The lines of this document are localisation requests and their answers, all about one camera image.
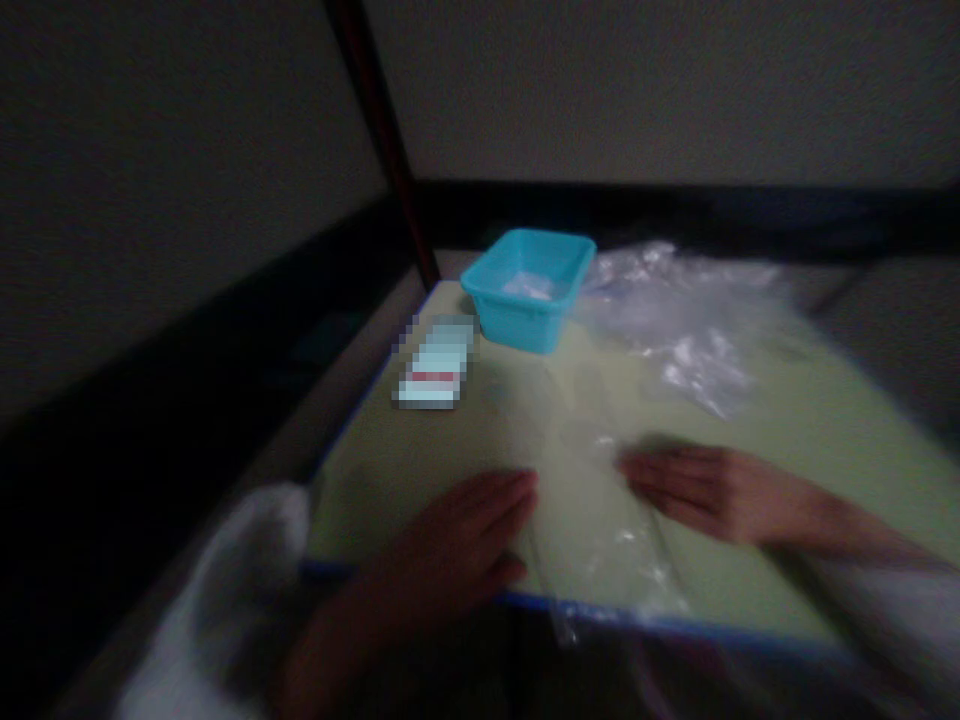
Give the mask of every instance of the finger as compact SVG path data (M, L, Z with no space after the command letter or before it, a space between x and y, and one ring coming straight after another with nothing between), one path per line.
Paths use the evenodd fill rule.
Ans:
M684 475L698 480L715 481L721 465L713 460L683 455L651 455L645 459L647 467L653 467L668 475Z
M681 525L686 525L691 530L702 532L712 538L723 539L723 525L720 520L703 508L664 493L649 492L644 493L644 497L671 520L676 520Z
M537 487L539 478L534 472L517 476L508 485L498 488L467 510L464 522L477 532L483 532L509 513L514 506L530 495Z
M537 494L536 492L530 492L509 512L490 525L481 538L486 550L484 555L494 558L502 553L507 545L520 534L536 507Z
M704 445L691 445L690 447L674 450L674 455L678 457L698 458L700 460L709 460L711 462L720 462L730 451L722 447L706 447Z
M531 472L533 471L526 468L517 468L482 473L472 481L468 481L463 494L457 499L457 505L462 508L470 508L483 502L491 495L497 494L502 488L517 482L525 474Z
M715 510L718 504L718 485L676 474L659 464L651 463L639 468L629 479L629 484L635 492L664 493L706 510Z
M504 553L480 579L474 602L482 603L527 576L527 566L512 553Z

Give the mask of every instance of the plastic container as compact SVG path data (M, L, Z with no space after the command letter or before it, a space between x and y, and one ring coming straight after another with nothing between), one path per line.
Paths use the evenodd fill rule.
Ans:
M518 350L552 353L596 251L593 240L583 235L527 229L504 233L460 281L473 297L484 336ZM549 299L516 292L518 278L523 285L525 276L550 285Z

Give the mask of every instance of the light green board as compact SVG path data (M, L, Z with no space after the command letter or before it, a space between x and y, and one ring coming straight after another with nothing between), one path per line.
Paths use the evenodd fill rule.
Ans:
M402 362L430 316L469 311L458 283L441 283L420 325L395 353L321 467L308 546L318 562L375 553L432 498L476 472L533 466L540 505L516 552L530 574L515 589L631 607L651 599L641 570L659 527L694 615L801 640L834 634L806 597L759 551L715 542L656 517L610 467L619 443L662 437L755 453L876 513L960 563L960 483L946 455L804 321L752 357L752 405L732 422L659 390L655 368L568 323L548 357L487 342L455 411L391 405Z

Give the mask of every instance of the sleeve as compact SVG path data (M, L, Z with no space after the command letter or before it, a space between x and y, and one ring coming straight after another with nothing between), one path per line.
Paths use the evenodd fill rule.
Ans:
M960 573L805 560L873 648L935 707L960 717Z
M269 717L267 684L312 606L298 582L307 507L303 488L281 484L234 509L167 609L116 718Z

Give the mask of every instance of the wall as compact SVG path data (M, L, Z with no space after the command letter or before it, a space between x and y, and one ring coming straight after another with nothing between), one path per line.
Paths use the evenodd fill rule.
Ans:
M366 0L431 179L936 187L960 5Z
M0 425L385 191L310 0L0 10Z
M884 260L819 322L929 427L960 427L960 261Z

